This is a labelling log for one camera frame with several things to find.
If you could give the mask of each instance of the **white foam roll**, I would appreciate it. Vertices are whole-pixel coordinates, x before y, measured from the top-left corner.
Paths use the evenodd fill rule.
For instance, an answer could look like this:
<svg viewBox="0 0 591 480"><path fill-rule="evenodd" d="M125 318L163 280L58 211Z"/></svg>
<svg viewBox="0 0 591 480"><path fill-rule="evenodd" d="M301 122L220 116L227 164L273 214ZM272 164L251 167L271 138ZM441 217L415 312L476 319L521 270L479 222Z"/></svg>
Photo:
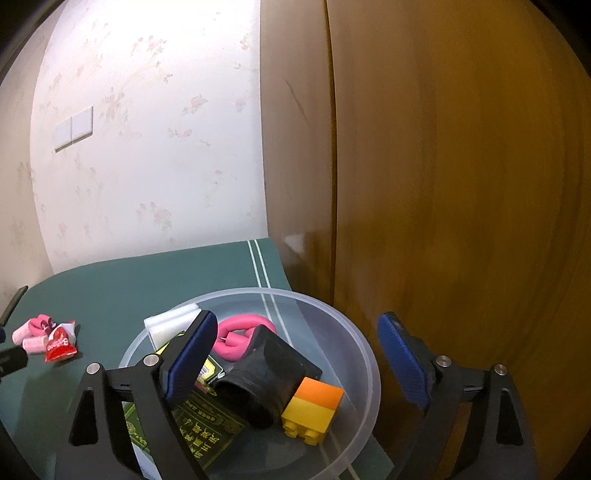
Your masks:
<svg viewBox="0 0 591 480"><path fill-rule="evenodd" d="M145 325L146 329L149 329L149 328L153 327L154 325L158 325L159 323L162 323L162 322L167 322L167 321L172 320L176 317L180 317L181 315L185 315L189 312L194 312L196 310L199 310L199 307L197 306L197 304L196 303L189 303L189 304L184 305L182 307L178 307L176 309L172 309L167 312L160 313L158 315L154 315L153 317L148 317L144 320L144 325Z"/></svg>
<svg viewBox="0 0 591 480"><path fill-rule="evenodd" d="M183 330L187 330L200 311L201 309L193 310L180 317L175 317L166 322L160 322L150 328L146 328L154 349L160 350L172 340L176 334Z"/></svg>

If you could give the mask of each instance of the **white stripe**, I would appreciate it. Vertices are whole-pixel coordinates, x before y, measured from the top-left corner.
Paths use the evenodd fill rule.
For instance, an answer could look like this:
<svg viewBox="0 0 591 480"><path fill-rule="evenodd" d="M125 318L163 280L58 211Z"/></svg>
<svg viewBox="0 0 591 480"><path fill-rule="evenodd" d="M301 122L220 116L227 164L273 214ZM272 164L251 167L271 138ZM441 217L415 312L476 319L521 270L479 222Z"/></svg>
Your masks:
<svg viewBox="0 0 591 480"><path fill-rule="evenodd" d="M326 466L329 466L330 460L329 460L329 456L326 455L326 450L324 449L324 446L322 444L320 444L320 445L318 445L318 448L320 449L320 454L322 455L322 458L324 459ZM336 477L334 477L334 480L340 480L340 477L337 475Z"/></svg>
<svg viewBox="0 0 591 480"><path fill-rule="evenodd" d="M258 253L259 253L259 258L261 259L262 271L265 274L265 280L267 281L267 287L271 288L271 283L269 283L269 276L267 276L267 267L265 266L265 261L262 259L261 248L259 247L257 240L255 240L255 245L256 245L256 249L258 250ZM275 301L274 295L271 295L271 300L272 300L273 305L275 307L275 311L277 312L277 317L279 318L279 322L281 323L281 326L283 327L283 331L285 332L285 338L287 338L287 343L289 343L290 346L293 347L294 344L291 341L290 334L287 332L287 328L285 328L285 322L283 321L283 317L281 316L281 313L279 312L279 308L277 308L277 302Z"/></svg>
<svg viewBox="0 0 591 480"><path fill-rule="evenodd" d="M258 250L259 258L261 259L262 271L263 271L263 274L265 275L265 280L267 281L267 287L271 288L271 283L269 282L269 276L267 275L267 267L265 266L265 261L262 259L261 248L259 247L257 240L255 240L255 245L256 245L256 249ZM293 346L293 343L291 343L290 336L287 333L287 329L285 328L285 323L283 322L283 318L281 317L281 313L279 313L279 308L277 308L277 303L275 302L275 297L273 295L271 295L271 300L273 301L275 311L277 312L277 316L279 317L279 321L281 322L281 326L283 327L283 331L285 332L285 336L287 337L289 344L291 346ZM335 434L332 432L332 430L329 430L329 436L330 436L330 439L335 444L337 455L340 455L341 453L343 453L343 450L340 447L339 441L337 440L337 438L336 438ZM322 454L322 457L324 458L324 461L326 462L326 466L329 466L330 465L329 458L326 455L326 451L325 451L324 447L322 446L322 444L320 444L320 453ZM357 472L355 472L355 470L353 469L353 466L351 464L349 464L349 466L347 467L347 470L349 470L349 473L353 477L353 480L361 480L359 478L359 475L357 475Z"/></svg>
<svg viewBox="0 0 591 480"><path fill-rule="evenodd" d="M252 266L255 268L256 282L259 284L259 287L262 287L262 285L261 285L261 278L258 275L258 268L256 267L255 254L252 251L251 241L250 240L248 241L248 249L251 251ZM269 320L271 320L271 312L269 312L269 307L267 306L267 301L265 300L265 296L262 293L261 293L261 298L262 298L262 302L265 305L265 311L267 313L267 318Z"/></svg>

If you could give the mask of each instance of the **orange building block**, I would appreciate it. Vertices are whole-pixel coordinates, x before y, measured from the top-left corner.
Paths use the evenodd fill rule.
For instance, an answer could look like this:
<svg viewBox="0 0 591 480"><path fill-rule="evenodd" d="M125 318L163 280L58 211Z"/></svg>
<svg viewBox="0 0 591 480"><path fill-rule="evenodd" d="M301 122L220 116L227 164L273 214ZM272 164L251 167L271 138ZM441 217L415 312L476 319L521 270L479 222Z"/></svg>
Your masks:
<svg viewBox="0 0 591 480"><path fill-rule="evenodd" d="M343 397L344 391L339 387L327 385L318 380L312 380L305 377L294 397L309 401L321 407L336 410L339 406L340 399Z"/></svg>

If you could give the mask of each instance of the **green package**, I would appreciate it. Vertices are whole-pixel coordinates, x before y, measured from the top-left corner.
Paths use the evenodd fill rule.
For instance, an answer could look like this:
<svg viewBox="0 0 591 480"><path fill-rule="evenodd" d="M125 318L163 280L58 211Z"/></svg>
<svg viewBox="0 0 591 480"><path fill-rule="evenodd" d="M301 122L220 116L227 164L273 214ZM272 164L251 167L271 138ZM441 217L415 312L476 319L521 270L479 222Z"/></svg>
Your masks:
<svg viewBox="0 0 591 480"><path fill-rule="evenodd" d="M135 405L124 407L131 441L150 455ZM195 389L173 410L173 417L191 453L206 469L234 440L245 422L215 403L215 397Z"/></svg>

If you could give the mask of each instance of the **blue gripper pad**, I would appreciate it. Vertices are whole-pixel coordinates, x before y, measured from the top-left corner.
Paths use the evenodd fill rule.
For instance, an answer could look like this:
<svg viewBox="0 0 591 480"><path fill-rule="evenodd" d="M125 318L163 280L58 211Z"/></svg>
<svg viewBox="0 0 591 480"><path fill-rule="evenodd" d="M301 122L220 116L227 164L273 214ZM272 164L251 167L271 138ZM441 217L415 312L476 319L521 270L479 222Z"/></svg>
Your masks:
<svg viewBox="0 0 591 480"><path fill-rule="evenodd" d="M426 411L435 382L433 354L421 339L407 332L392 312L379 318L378 339L407 402Z"/></svg>
<svg viewBox="0 0 591 480"><path fill-rule="evenodd" d="M160 384L171 408L186 400L216 338L217 318L212 312L202 310L185 334L170 340L162 352Z"/></svg>

